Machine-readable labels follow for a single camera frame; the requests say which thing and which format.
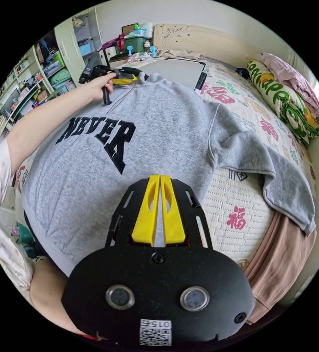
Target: pink blanket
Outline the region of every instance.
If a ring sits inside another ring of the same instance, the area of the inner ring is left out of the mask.
[[[271,71],[277,81],[288,85],[303,98],[314,117],[319,117],[319,99],[303,75],[272,54],[263,52],[258,60]]]

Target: floral sleeve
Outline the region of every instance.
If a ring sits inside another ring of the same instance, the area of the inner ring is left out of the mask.
[[[0,207],[9,186],[11,161],[7,141],[0,144]],[[14,243],[0,223],[0,264],[19,292],[31,303],[30,283],[33,266],[23,248]]]

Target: qr code sticker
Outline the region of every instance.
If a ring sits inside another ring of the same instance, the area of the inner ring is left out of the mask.
[[[147,320],[140,322],[140,345],[171,346],[172,323],[168,320]]]

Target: wall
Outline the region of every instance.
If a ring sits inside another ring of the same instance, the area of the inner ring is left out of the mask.
[[[217,29],[287,60],[290,47],[252,17],[210,0],[111,0],[97,5],[102,40],[121,34],[132,23],[181,23]]]

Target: hand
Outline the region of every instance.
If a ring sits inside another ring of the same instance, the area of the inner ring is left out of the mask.
[[[85,89],[89,90],[92,96],[92,100],[102,100],[103,99],[103,91],[102,88],[106,87],[109,91],[109,94],[113,92],[113,83],[111,81],[112,78],[116,76],[115,73],[109,73],[105,76],[100,76],[92,80],[91,82],[86,83]]]

